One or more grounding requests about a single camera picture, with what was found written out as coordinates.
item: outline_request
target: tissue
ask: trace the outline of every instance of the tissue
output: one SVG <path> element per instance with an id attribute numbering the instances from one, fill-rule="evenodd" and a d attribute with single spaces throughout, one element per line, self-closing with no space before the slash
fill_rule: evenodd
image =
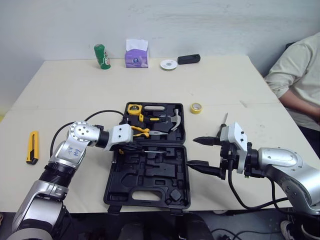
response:
<path id="1" fill-rule="evenodd" d="M 148 67 L 148 41 L 143 39 L 127 39 L 126 52 L 124 56 L 127 68 Z"/>

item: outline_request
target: tabletop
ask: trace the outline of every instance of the tabletop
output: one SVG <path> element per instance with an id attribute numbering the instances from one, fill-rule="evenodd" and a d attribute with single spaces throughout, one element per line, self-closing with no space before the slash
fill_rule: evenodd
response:
<path id="1" fill-rule="evenodd" d="M 16 212 L 49 160 L 56 130 L 65 123 L 85 119 L 106 109 L 125 111 L 127 102 L 182 103 L 188 160 L 219 166 L 220 148 L 192 139 L 215 136 L 225 114 L 226 124 L 238 122 L 253 148 L 284 147 L 298 152 L 312 167 L 319 159 L 290 115 L 270 91 L 247 56 L 203 57 L 199 63 L 179 65 L 173 71 L 160 68 L 163 58 L 152 58 L 149 68 L 125 68 L 123 59 L 111 59 L 111 68 L 101 70 L 96 60 L 45 61 L 0 123 L 0 211 Z M 192 114 L 198 102 L 202 113 Z M 113 113 L 90 119 L 91 124 L 112 128 L 120 121 Z M 29 134 L 39 131 L 39 161 L 26 164 Z M 56 145 L 66 139 L 64 129 Z M 64 204 L 72 213 L 106 212 L 103 201 L 112 152 L 87 148 L 75 173 Z M 234 171 L 234 187 L 249 206 L 271 200 L 270 182 L 244 178 Z M 189 168 L 191 205 L 188 210 L 242 209 L 228 182 Z M 276 188 L 277 198 L 284 197 Z M 280 204 L 290 206 L 289 202 Z M 123 206 L 122 211 L 154 211 L 153 207 Z"/>

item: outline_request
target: green can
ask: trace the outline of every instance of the green can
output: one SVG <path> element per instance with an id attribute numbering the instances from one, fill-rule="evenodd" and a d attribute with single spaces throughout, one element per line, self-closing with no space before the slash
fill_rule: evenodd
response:
<path id="1" fill-rule="evenodd" d="M 100 68 L 109 69 L 111 65 L 105 46 L 102 44 L 95 45 L 94 52 Z"/>

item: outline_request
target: white disc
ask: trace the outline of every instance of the white disc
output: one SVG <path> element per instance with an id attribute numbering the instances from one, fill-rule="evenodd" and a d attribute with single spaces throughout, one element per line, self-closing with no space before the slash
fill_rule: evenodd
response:
<path id="1" fill-rule="evenodd" d="M 160 62 L 160 66 L 165 70 L 173 70 L 178 66 L 175 60 L 166 59 Z"/>

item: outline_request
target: tape roll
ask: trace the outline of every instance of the tape roll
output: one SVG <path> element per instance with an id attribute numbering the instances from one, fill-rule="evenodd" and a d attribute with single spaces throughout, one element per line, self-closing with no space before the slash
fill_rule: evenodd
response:
<path id="1" fill-rule="evenodd" d="M 200 103 L 192 103 L 191 107 L 190 107 L 190 111 L 193 114 L 199 114 L 202 111 L 202 106 Z"/>

